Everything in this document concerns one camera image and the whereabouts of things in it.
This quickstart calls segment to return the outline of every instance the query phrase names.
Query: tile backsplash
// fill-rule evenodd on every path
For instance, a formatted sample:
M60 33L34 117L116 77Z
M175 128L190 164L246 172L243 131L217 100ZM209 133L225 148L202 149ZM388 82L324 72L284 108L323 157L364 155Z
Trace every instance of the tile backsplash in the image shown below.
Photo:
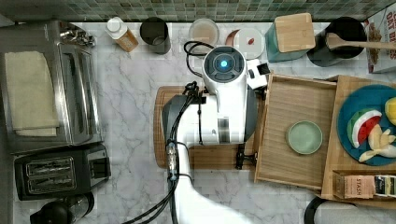
M364 20L396 0L0 0L0 14L14 21L61 19L125 21L160 17L165 21L273 21L301 12L314 21L349 16Z

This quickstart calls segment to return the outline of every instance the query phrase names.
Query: white robot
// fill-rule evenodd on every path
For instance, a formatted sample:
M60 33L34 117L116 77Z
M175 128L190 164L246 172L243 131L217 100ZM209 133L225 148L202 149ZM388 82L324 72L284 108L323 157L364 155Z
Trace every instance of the white robot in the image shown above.
M165 141L177 140L167 147L168 171L175 178L178 167L180 174L171 205L180 224L251 223L239 212L199 194L189 178L190 147L200 143L244 144L253 134L257 120L256 97L247 84L246 59L238 50L232 47L212 49L204 58L203 68L208 94L185 108L173 133L175 120L188 96L177 95L163 108Z

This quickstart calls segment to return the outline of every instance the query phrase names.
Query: marble countertop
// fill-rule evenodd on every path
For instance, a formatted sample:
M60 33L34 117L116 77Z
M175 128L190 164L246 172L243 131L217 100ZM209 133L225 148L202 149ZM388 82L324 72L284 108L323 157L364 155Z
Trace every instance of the marble countertop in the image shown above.
M189 23L168 23L171 50L164 55L149 52L139 36L140 23L127 23L139 46L123 51L105 32L106 24L76 23L97 37L92 53L98 103L105 145L110 156L110 180L95 189L95 207L78 223L121 223L137 217L167 193L166 171L158 167L153 149L153 110L161 86L184 86L203 81L188 71L183 44L188 40ZM219 23L219 44L234 29L256 28L265 34L271 23ZM326 23L315 23L319 32ZM260 57L267 59L266 53ZM194 69L201 60L191 60ZM368 74L365 50L352 60L321 68L306 56L294 61L270 63L277 74L326 78L335 75L366 77L396 82L394 74ZM262 181L253 183L253 173L236 170L194 170L194 186L207 198L246 214L255 223L302 224L304 210L315 197L309 190ZM14 223L28 224L29 216L48 200L20 202L14 189ZM390 211L362 207L383 223L394 223ZM169 208L153 223L172 223Z

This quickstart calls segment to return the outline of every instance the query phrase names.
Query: blue plate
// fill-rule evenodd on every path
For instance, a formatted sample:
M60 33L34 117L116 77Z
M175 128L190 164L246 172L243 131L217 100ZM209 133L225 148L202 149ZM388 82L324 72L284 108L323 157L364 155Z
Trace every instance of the blue plate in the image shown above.
M358 148L354 148L347 137L347 124L352 116L361 109L372 108L382 113L379 125L382 131L390 129L390 134L396 134L396 127L390 123L385 114L385 103L388 99L396 97L396 90L384 85L370 85L352 92L344 101L340 109L337 122L337 132L341 144L346 152L355 160L359 160L362 153L371 150L368 141L364 141ZM373 166L387 165L395 162L394 158L374 156L365 163Z

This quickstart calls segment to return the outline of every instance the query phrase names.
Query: white bottle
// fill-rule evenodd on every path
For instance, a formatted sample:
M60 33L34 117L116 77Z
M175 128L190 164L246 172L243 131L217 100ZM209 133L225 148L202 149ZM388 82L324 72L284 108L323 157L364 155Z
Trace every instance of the white bottle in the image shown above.
M107 22L106 31L127 52L131 52L138 45L134 34L119 17Z

